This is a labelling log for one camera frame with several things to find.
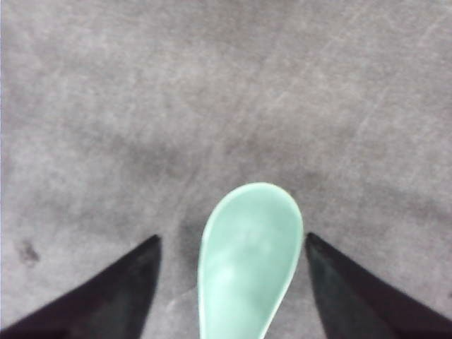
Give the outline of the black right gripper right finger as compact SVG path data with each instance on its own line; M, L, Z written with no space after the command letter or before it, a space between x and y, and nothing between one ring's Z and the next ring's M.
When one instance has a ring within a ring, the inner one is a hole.
M451 320L310 232L311 286L327 338L450 338Z

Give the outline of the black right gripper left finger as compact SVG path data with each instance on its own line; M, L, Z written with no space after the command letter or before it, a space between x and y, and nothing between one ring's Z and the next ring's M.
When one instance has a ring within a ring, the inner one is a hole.
M153 235L74 290L1 331L2 338L139 338L153 303L162 240Z

